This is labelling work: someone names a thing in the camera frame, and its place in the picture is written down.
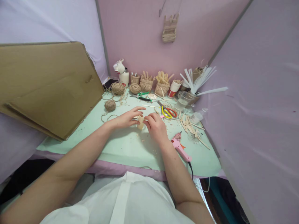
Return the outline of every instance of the hand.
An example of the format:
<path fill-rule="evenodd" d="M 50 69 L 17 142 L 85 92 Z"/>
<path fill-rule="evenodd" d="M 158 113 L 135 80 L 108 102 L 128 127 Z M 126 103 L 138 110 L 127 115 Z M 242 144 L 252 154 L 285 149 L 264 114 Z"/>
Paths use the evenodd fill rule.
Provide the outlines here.
<path fill-rule="evenodd" d="M 166 125 L 158 114 L 151 113 L 148 116 L 145 116 L 143 123 L 147 126 L 150 136 L 158 143 L 159 146 L 169 141 Z"/>
<path fill-rule="evenodd" d="M 140 124 L 137 120 L 132 120 L 133 117 L 141 116 L 143 117 L 143 112 L 138 110 L 145 110 L 145 107 L 135 107 L 132 110 L 129 110 L 128 112 L 125 112 L 124 114 L 107 121 L 105 124 L 110 125 L 113 129 L 117 128 L 127 128 L 134 124 Z"/>

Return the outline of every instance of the paper cup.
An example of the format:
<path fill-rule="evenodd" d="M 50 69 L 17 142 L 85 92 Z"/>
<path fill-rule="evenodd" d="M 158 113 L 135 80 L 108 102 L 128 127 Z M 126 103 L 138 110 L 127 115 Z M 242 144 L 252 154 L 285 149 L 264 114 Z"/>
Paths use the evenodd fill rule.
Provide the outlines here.
<path fill-rule="evenodd" d="M 172 81 L 170 89 L 168 91 L 168 96 L 173 97 L 180 88 L 180 86 L 181 84 L 177 84 L 176 82 Z"/>

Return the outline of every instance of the yellow scissors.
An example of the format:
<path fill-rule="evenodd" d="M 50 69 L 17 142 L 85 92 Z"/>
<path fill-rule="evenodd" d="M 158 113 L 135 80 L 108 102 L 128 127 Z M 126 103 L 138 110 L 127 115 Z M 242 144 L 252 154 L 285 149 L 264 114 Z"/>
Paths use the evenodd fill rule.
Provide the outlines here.
<path fill-rule="evenodd" d="M 169 108 L 169 107 L 164 107 L 163 104 L 162 104 L 159 100 L 157 100 L 157 102 L 158 102 L 158 104 L 161 106 L 162 114 L 163 114 L 165 117 L 167 117 L 168 119 L 171 119 L 172 117 L 174 117 L 174 118 L 177 117 L 178 114 L 177 114 L 173 109 L 171 109 L 171 108 Z"/>

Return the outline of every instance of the pink glue gun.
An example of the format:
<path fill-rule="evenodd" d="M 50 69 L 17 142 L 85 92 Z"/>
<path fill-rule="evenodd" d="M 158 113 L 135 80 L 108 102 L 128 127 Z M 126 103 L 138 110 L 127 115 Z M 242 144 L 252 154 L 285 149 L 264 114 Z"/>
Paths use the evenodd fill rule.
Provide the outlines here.
<path fill-rule="evenodd" d="M 192 157 L 188 156 L 188 154 L 184 150 L 184 146 L 181 145 L 182 132 L 177 133 L 173 139 L 171 140 L 174 148 L 179 152 L 179 154 L 183 157 L 186 162 L 191 162 Z"/>

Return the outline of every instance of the lavender fabric wall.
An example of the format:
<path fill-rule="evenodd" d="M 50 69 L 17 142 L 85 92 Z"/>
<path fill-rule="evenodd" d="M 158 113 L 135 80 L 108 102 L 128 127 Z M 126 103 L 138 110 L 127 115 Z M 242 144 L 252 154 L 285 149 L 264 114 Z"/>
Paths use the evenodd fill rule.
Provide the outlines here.
<path fill-rule="evenodd" d="M 164 15 L 177 14 L 181 0 L 98 0 L 110 64 L 124 58 L 129 72 L 157 75 L 163 70 L 179 77 L 212 57 L 248 0 L 182 1 L 174 43 L 162 41 Z"/>
<path fill-rule="evenodd" d="M 100 79 L 108 77 L 94 0 L 1 0 L 0 32 L 0 43 L 80 41 Z M 0 183 L 34 153 L 44 138 L 35 129 L 0 114 Z"/>
<path fill-rule="evenodd" d="M 298 223 L 299 1 L 253 1 L 212 66 L 197 108 L 252 223 Z"/>

